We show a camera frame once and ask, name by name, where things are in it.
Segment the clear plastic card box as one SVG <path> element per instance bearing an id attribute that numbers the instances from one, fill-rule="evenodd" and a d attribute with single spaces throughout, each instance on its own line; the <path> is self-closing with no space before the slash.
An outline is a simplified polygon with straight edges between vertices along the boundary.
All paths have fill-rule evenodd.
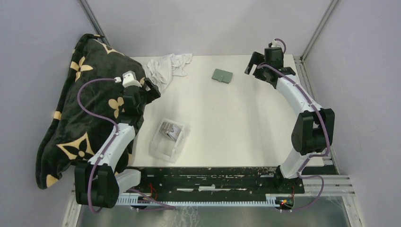
<path id="1" fill-rule="evenodd" d="M 172 141 L 159 132 L 163 121 L 177 124 L 182 129 L 177 141 Z M 149 154 L 159 160 L 175 163 L 183 151 L 189 132 L 190 127 L 186 124 L 163 118 L 150 142 Z"/>

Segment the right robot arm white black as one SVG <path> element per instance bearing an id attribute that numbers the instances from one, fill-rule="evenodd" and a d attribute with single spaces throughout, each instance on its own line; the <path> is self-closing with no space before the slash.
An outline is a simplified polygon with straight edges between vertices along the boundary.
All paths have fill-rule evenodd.
<path id="1" fill-rule="evenodd" d="M 267 47 L 264 53 L 253 52 L 244 72 L 271 84 L 297 114 L 291 133 L 292 150 L 277 167 L 273 180 L 274 189 L 285 193 L 312 158 L 325 157 L 330 152 L 335 113 L 307 94 L 296 72 L 284 66 L 284 52 L 280 47 Z"/>

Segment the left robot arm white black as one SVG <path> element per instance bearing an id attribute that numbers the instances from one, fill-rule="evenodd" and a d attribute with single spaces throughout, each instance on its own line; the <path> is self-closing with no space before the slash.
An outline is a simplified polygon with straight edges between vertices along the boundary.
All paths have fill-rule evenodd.
<path id="1" fill-rule="evenodd" d="M 77 164 L 75 167 L 76 201 L 81 205 L 87 205 L 93 213 L 98 213 L 103 208 L 114 207 L 120 194 L 131 188 L 137 192 L 144 192 L 148 188 L 149 180 L 141 175 L 138 168 L 128 167 L 117 175 L 114 172 L 124 150 L 134 141 L 143 124 L 144 107 L 161 96 L 158 87 L 148 78 L 144 78 L 142 82 L 120 77 L 103 80 L 123 85 L 126 110 L 122 119 L 116 122 L 95 114 L 83 106 L 80 99 L 81 92 L 89 84 L 100 79 L 93 79 L 78 90 L 77 102 L 84 112 L 113 124 L 110 135 L 99 151 L 87 163 Z"/>

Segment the green leather card holder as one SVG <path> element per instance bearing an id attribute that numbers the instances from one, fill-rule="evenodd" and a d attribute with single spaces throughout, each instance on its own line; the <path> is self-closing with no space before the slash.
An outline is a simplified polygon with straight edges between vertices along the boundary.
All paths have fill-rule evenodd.
<path id="1" fill-rule="evenodd" d="M 229 84 L 232 80 L 233 73 L 225 70 L 215 69 L 212 79 L 220 83 Z"/>

